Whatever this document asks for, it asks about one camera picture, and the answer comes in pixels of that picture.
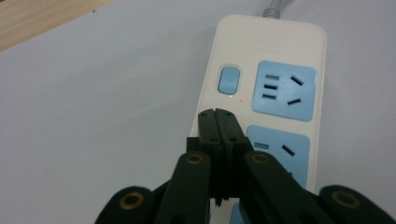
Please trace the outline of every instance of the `screw hole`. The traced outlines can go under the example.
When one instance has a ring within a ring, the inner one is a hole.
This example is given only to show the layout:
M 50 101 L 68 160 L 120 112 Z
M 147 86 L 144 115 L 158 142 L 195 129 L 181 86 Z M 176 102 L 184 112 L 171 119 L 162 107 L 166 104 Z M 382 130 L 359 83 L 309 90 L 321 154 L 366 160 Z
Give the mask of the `screw hole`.
M 138 191 L 134 191 L 125 194 L 120 200 L 120 207 L 124 210 L 132 210 L 139 207 L 144 201 L 143 194 Z
M 187 162 L 190 163 L 190 164 L 199 164 L 203 160 L 204 160 L 204 158 L 201 155 L 199 155 L 199 154 L 193 154 L 193 155 L 190 155 L 187 158 Z
M 270 159 L 268 159 L 268 157 L 262 155 L 262 154 L 254 154 L 251 157 L 255 162 L 260 163 L 260 164 L 264 164 L 267 163 Z
M 353 194 L 338 190 L 332 194 L 332 198 L 347 208 L 358 208 L 361 203 Z

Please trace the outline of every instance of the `power switch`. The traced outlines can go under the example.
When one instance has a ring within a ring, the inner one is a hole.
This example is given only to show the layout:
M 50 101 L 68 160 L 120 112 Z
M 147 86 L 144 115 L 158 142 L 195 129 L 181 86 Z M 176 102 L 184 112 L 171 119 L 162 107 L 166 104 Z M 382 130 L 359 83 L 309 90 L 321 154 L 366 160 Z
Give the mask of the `power switch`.
M 238 89 L 240 71 L 235 67 L 224 67 L 221 70 L 219 92 L 234 95 Z

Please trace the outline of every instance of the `white surface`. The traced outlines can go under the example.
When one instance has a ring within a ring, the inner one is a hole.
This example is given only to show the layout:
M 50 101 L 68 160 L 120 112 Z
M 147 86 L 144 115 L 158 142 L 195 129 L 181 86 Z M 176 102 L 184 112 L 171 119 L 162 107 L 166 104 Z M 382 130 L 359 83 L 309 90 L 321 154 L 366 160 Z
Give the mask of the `white surface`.
M 0 52 L 0 223 L 93 223 L 185 150 L 216 25 L 269 1 L 117 1 Z M 317 189 L 396 218 L 396 1 L 292 1 L 328 37 Z
M 244 133 L 249 126 L 258 125 L 306 136 L 310 143 L 306 188 L 315 191 L 325 49 L 326 35 L 311 23 L 241 15 L 225 17 L 217 28 L 192 136 L 198 136 L 198 114 L 208 108 L 221 108 L 234 113 Z M 261 61 L 306 66 L 317 71 L 311 120 L 284 119 L 252 110 L 257 69 Z M 221 70 L 226 66 L 236 67 L 240 71 L 234 95 L 222 94 L 218 90 Z

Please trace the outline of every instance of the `black mechanical arm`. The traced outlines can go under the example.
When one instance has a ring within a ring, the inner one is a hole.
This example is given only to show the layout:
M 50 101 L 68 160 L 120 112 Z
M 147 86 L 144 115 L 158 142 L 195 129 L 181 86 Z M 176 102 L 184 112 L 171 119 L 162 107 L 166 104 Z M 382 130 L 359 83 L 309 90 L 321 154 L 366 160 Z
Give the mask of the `black mechanical arm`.
M 209 223 L 209 199 L 239 198 L 245 223 L 396 222 L 353 189 L 329 186 L 319 196 L 305 189 L 270 154 L 254 151 L 233 113 L 206 110 L 198 115 L 199 137 L 172 178 L 154 191 L 129 187 L 116 193 L 96 224 Z

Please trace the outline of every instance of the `wooden board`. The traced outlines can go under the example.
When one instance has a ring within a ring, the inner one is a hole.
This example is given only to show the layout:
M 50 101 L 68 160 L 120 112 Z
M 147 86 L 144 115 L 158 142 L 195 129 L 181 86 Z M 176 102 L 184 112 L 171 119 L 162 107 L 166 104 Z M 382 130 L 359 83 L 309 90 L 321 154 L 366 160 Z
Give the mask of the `wooden board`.
M 114 0 L 0 0 L 0 51 Z

